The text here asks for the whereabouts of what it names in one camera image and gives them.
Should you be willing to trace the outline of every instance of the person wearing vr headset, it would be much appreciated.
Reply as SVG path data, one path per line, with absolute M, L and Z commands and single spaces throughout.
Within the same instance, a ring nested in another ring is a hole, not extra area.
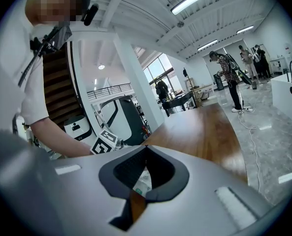
M 0 23 L 0 69 L 18 85 L 23 71 L 34 58 L 30 49 L 34 26 L 81 20 L 89 5 L 90 0 L 16 0 Z M 19 113 L 40 141 L 68 157 L 90 155 L 89 145 L 73 139 L 49 119 L 43 58 L 33 63 L 20 89 L 25 98 Z
M 234 108 L 232 109 L 232 112 L 241 111 L 242 107 L 240 104 L 238 92 L 236 90 L 236 87 L 240 82 L 238 75 L 230 68 L 230 62 L 225 55 L 212 51 L 209 53 L 209 57 L 211 61 L 216 61 L 220 64 L 222 71 L 218 71 L 218 75 L 223 75 L 228 82 L 229 91 L 234 102 Z

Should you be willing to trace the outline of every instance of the person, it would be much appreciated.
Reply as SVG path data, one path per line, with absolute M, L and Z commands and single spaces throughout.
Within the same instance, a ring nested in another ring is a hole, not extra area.
M 238 75 L 230 68 L 229 60 L 225 55 L 212 51 L 209 53 L 209 57 L 212 61 L 217 61 L 220 64 L 222 71 L 219 71 L 219 75 L 223 75 L 228 82 L 229 91 L 234 102 L 234 108 L 232 109 L 232 112 L 241 111 L 242 107 L 240 104 L 238 92 L 236 90 L 238 83 L 240 82 Z
M 246 66 L 246 69 L 248 70 L 249 75 L 251 76 L 251 80 L 253 81 L 254 77 L 256 77 L 259 84 L 261 84 L 258 73 L 256 72 L 255 66 L 253 64 L 252 54 L 249 52 L 249 50 L 244 49 L 242 45 L 239 45 L 239 49 L 241 51 L 240 56 Z
M 156 85 L 157 94 L 159 96 L 160 101 L 167 98 L 168 88 L 164 81 L 158 81 Z
M 17 85 L 33 59 L 30 49 L 33 28 L 81 20 L 89 4 L 90 0 L 16 0 L 0 23 L 0 69 Z M 37 58 L 20 89 L 25 98 L 19 112 L 36 138 L 68 157 L 91 154 L 89 145 L 73 139 L 49 119 L 44 96 L 43 58 Z
M 255 45 L 255 51 L 260 56 L 260 64 L 263 68 L 264 75 L 269 79 L 272 78 L 270 71 L 269 71 L 269 65 L 268 65 L 266 57 L 265 57 L 265 51 L 263 51 L 259 45 Z

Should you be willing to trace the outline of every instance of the white column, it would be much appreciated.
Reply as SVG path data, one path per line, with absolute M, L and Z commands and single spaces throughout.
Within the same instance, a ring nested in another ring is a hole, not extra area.
M 114 44 L 121 59 L 126 74 L 135 91 L 138 103 L 145 114 L 152 131 L 155 131 L 164 121 L 161 110 L 158 107 L 154 94 L 147 81 L 137 56 L 131 44 L 118 35 L 114 38 Z
M 176 77 L 178 78 L 178 80 L 181 84 L 182 89 L 184 91 L 187 91 L 186 83 L 185 83 L 187 78 L 185 78 L 185 76 L 183 74 L 183 69 L 184 69 L 184 67 L 186 67 L 186 63 L 184 63 L 176 58 L 173 58 L 171 56 L 168 56 L 168 55 L 167 55 L 167 58 L 169 59 L 171 65 L 173 67 L 173 70 L 174 70 Z
M 73 66 L 75 70 L 75 77 L 77 80 L 77 85 L 78 85 L 79 94 L 80 94 L 79 97 L 81 97 L 83 107 L 88 117 L 88 121 L 90 122 L 95 134 L 98 134 L 101 131 L 101 127 L 99 123 L 97 122 L 97 119 L 94 115 L 93 109 L 91 107 L 91 103 L 88 99 L 86 86 L 83 81 L 82 69 L 80 65 L 78 41 L 73 41 L 72 43 L 72 56 L 73 56 Z

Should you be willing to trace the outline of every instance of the desk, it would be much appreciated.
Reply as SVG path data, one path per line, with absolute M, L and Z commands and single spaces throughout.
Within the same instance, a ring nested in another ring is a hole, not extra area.
M 240 144 L 218 103 L 173 114 L 142 144 L 210 160 L 247 182 Z
M 163 106 L 163 109 L 166 112 L 166 115 L 169 117 L 170 114 L 168 112 L 168 109 L 175 108 L 177 106 L 182 106 L 183 111 L 186 111 L 186 109 L 184 107 L 184 103 L 186 103 L 191 97 L 193 98 L 195 107 L 197 108 L 193 92 L 188 92 L 188 93 L 186 93 L 186 94 L 184 94 L 184 95 L 182 95 L 180 97 L 177 96 L 173 100 L 166 101 L 166 102 L 162 103 L 162 106 Z

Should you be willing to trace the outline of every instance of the white t-shirt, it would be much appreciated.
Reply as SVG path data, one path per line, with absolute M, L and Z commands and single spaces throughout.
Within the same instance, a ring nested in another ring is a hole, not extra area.
M 25 14 L 27 0 L 17 0 L 0 23 L 0 69 L 17 85 L 33 59 L 33 25 Z M 48 117 L 44 96 L 43 58 L 36 59 L 21 86 L 25 93 L 20 115 L 27 125 Z

